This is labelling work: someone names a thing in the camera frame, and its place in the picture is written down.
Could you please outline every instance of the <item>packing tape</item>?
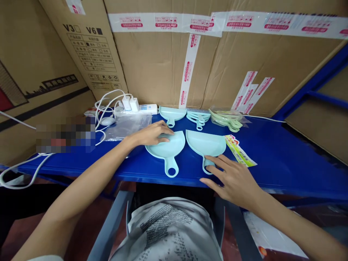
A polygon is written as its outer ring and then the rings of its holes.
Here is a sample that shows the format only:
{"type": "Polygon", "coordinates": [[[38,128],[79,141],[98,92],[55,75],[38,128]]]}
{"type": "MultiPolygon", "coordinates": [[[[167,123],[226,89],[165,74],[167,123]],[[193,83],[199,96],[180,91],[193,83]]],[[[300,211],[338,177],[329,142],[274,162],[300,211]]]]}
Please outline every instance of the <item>packing tape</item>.
{"type": "Polygon", "coordinates": [[[237,95],[235,101],[233,102],[231,109],[238,110],[242,106],[243,99],[245,98],[245,96],[248,92],[248,89],[252,85],[253,80],[255,79],[256,75],[257,75],[256,71],[249,71],[246,74],[244,81],[243,81],[243,84],[242,84],[242,87],[240,87],[238,95],[237,95]]]}
{"type": "Polygon", "coordinates": [[[71,13],[86,15],[84,12],[81,0],[65,0],[71,13]]]}
{"type": "Polygon", "coordinates": [[[223,31],[348,39],[348,18],[334,14],[232,11],[212,13],[225,17],[223,31]]]}
{"type": "Polygon", "coordinates": [[[181,81],[179,109],[185,109],[187,96],[189,94],[190,83],[192,78],[193,67],[195,66],[200,35],[190,34],[186,50],[185,66],[181,81]]]}
{"type": "Polygon", "coordinates": [[[222,36],[225,17],[180,13],[108,14],[113,32],[175,32],[222,36]]]}
{"type": "Polygon", "coordinates": [[[211,16],[180,13],[109,14],[113,32],[177,32],[221,37],[222,32],[246,32],[348,39],[348,18],[334,14],[285,12],[216,12],[211,16]]]}
{"type": "Polygon", "coordinates": [[[266,77],[262,81],[262,83],[260,84],[258,89],[255,91],[254,95],[251,97],[250,101],[248,102],[248,105],[246,105],[245,110],[242,111],[244,114],[249,114],[251,109],[255,106],[255,104],[260,99],[262,94],[265,93],[265,91],[271,85],[271,83],[274,81],[274,79],[275,79],[274,77],[266,77]]]}

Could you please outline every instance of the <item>person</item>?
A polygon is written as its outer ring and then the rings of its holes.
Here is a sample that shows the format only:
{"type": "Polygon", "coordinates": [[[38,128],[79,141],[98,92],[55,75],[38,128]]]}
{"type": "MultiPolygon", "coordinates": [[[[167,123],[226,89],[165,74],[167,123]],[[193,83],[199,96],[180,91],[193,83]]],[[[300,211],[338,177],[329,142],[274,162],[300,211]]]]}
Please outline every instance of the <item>person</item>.
{"type": "MultiPolygon", "coordinates": [[[[62,260],[82,212],[136,146],[168,142],[159,138],[162,133],[173,134],[164,121],[149,125],[91,165],[53,202],[13,260],[62,260]]],[[[222,169],[207,167],[224,186],[207,178],[200,181],[221,198],[252,211],[314,260],[348,260],[345,246],[262,191],[244,165],[224,155],[206,158],[222,169]]],[[[208,212],[188,199],[169,197],[142,205],[133,211],[128,228],[110,260],[223,260],[208,212]]]]}

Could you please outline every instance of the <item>white computer mouse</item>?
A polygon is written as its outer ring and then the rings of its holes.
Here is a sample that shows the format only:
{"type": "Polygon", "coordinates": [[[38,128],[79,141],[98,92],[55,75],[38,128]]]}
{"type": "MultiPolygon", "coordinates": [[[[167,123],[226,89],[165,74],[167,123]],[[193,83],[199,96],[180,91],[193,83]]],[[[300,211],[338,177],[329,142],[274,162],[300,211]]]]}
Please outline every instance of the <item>white computer mouse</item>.
{"type": "Polygon", "coordinates": [[[113,117],[105,117],[101,119],[100,125],[110,126],[115,123],[115,119],[113,117]]]}

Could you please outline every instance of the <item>pixelated blur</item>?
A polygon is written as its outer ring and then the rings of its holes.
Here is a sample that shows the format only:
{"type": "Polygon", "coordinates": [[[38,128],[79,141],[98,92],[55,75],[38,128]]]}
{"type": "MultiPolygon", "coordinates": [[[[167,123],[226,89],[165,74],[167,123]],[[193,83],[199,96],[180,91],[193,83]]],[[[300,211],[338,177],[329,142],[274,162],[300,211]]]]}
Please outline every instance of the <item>pixelated blur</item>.
{"type": "Polygon", "coordinates": [[[36,126],[37,153],[88,153],[94,149],[94,118],[72,117],[36,126]]]}

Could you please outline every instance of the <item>red floor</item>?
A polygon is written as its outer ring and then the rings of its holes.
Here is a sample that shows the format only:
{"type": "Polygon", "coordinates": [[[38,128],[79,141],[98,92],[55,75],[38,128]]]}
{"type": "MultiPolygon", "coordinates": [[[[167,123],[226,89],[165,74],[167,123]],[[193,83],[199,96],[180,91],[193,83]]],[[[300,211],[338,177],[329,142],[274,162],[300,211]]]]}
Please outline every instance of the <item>red floor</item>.
{"type": "MultiPolygon", "coordinates": [[[[124,187],[124,189],[133,190],[133,187],[124,187]]],[[[85,261],[89,255],[91,248],[93,247],[94,241],[104,223],[104,220],[111,208],[112,201],[105,198],[97,198],[82,215],[77,227],[74,231],[70,245],[68,247],[67,253],[65,255],[65,261],[85,261]]],[[[303,216],[308,216],[310,220],[319,226],[330,226],[330,225],[346,225],[348,224],[348,218],[344,215],[334,213],[327,209],[326,207],[314,208],[315,211],[303,208],[298,211],[303,216]]],[[[15,221],[10,233],[4,243],[2,248],[0,260],[10,261],[15,253],[20,249],[25,240],[32,233],[34,228],[40,222],[43,214],[29,217],[26,219],[21,219],[15,221]]],[[[115,239],[113,250],[115,250],[118,245],[122,242],[126,236],[126,226],[125,226],[125,214],[123,215],[123,220],[121,221],[117,236],[115,239]]],[[[224,260],[241,260],[239,250],[236,244],[235,237],[233,235],[233,229],[226,216],[226,226],[224,233],[224,240],[222,244],[222,253],[224,260]]],[[[264,260],[304,260],[303,258],[298,258],[296,256],[267,251],[267,256],[264,260]]]]}

